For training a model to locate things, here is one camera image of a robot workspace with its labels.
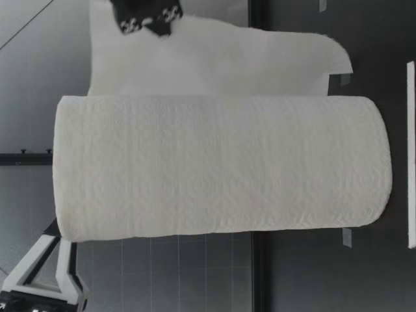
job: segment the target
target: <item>paper towel roll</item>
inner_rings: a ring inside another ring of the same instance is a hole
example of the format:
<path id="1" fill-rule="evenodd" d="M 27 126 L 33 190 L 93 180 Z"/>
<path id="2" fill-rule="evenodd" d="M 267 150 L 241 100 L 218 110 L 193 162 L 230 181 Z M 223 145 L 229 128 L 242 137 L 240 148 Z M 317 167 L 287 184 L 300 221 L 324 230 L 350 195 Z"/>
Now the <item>paper towel roll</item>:
<path id="1" fill-rule="evenodd" d="M 343 228 L 380 216 L 391 161 L 362 97 L 64 97 L 53 183 L 71 241 Z"/>

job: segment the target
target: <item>dark gray panel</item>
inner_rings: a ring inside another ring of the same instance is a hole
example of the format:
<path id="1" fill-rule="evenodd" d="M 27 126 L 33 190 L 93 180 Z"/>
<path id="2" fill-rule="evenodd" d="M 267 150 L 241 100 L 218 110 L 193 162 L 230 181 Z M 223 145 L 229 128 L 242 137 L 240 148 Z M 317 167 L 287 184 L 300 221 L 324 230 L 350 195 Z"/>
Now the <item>dark gray panel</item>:
<path id="1" fill-rule="evenodd" d="M 153 272 L 177 272 L 177 242 L 151 245 L 151 262 Z"/>
<path id="2" fill-rule="evenodd" d="M 232 312 L 255 312 L 252 311 L 252 297 L 235 295 L 233 297 Z"/>
<path id="3" fill-rule="evenodd" d="M 177 235 L 172 235 L 172 236 L 162 236 L 162 237 L 154 237 L 151 239 L 151 242 L 153 243 L 159 243 L 159 242 L 177 242 L 178 237 Z"/>
<path id="4" fill-rule="evenodd" d="M 181 312 L 205 312 L 205 297 L 181 299 Z"/>
<path id="5" fill-rule="evenodd" d="M 181 298 L 205 298 L 205 269 L 181 271 Z"/>
<path id="6" fill-rule="evenodd" d="M 231 299 L 231 269 L 210 269 L 207 271 L 208 302 Z"/>
<path id="7" fill-rule="evenodd" d="M 121 241 L 94 242 L 93 245 L 94 278 L 105 274 L 121 274 Z"/>
<path id="8" fill-rule="evenodd" d="M 251 268 L 233 269 L 233 295 L 251 296 L 252 270 Z"/>
<path id="9" fill-rule="evenodd" d="M 154 273 L 151 291 L 153 312 L 179 311 L 179 276 L 177 272 Z"/>
<path id="10" fill-rule="evenodd" d="M 181 235 L 179 236 L 180 243 L 183 242 L 205 242 L 205 234 L 202 235 Z"/>
<path id="11" fill-rule="evenodd" d="M 150 272 L 150 242 L 128 239 L 123 241 L 123 273 Z"/>
<path id="12" fill-rule="evenodd" d="M 231 266 L 231 239 L 216 237 L 207 241 L 207 267 L 228 268 Z"/>
<path id="13" fill-rule="evenodd" d="M 240 232 L 240 233 L 233 234 L 233 239 L 247 241 L 248 243 L 250 243 L 251 237 L 252 237 L 251 232 Z"/>
<path id="14" fill-rule="evenodd" d="M 151 274 L 128 274 L 123 277 L 123 306 L 125 312 L 150 311 Z"/>
<path id="15" fill-rule="evenodd" d="M 204 268 L 205 264 L 205 243 L 204 242 L 187 242 L 179 246 L 180 269 Z"/>
<path id="16" fill-rule="evenodd" d="M 252 245 L 250 240 L 233 241 L 233 266 L 250 267 L 252 263 Z"/>

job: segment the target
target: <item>white paper towel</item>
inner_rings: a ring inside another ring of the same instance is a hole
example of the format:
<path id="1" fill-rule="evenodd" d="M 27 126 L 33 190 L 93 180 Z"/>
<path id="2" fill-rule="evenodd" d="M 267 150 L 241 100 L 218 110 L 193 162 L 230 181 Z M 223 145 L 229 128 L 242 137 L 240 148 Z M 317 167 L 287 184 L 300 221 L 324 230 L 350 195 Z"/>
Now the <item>white paper towel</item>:
<path id="1" fill-rule="evenodd" d="M 350 73 L 346 51 L 319 34 L 266 32 L 185 16 L 168 38 L 124 36 L 110 1 L 90 0 L 91 96 L 328 94 L 330 73 Z"/>
<path id="2" fill-rule="evenodd" d="M 375 221 L 385 126 L 362 97 L 64 97 L 57 218 L 71 241 Z"/>

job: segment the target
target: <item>white strip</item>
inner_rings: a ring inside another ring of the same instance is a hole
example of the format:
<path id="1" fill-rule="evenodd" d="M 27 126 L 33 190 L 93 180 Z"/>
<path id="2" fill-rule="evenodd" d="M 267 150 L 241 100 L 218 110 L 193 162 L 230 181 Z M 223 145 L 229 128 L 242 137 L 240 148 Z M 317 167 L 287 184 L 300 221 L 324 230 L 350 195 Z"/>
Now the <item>white strip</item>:
<path id="1" fill-rule="evenodd" d="M 416 247 L 415 63 L 408 63 L 408 212 L 409 248 Z"/>
<path id="2" fill-rule="evenodd" d="M 319 0 L 319 12 L 325 12 L 327 7 L 326 0 Z"/>

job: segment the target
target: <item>black surface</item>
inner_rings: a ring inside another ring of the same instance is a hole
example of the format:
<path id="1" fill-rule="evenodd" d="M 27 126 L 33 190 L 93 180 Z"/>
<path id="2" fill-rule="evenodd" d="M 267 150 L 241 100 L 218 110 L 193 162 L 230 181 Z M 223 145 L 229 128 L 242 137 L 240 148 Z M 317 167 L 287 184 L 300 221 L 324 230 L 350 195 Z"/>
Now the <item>black surface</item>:
<path id="1" fill-rule="evenodd" d="M 330 94 L 375 102 L 389 137 L 393 189 L 380 219 L 352 230 L 352 249 L 343 246 L 341 229 L 271 233 L 271 265 L 263 265 L 270 276 L 264 311 L 416 311 L 416 251 L 407 248 L 406 148 L 406 63 L 416 60 L 416 1 L 328 0 L 327 11 L 318 7 L 318 1 L 272 0 L 265 15 L 270 20 L 262 24 L 327 34 L 346 48 L 354 68 L 351 83 L 341 86 L 332 77 Z"/>
<path id="2" fill-rule="evenodd" d="M 0 166 L 51 166 L 52 158 L 52 153 L 0 154 Z"/>

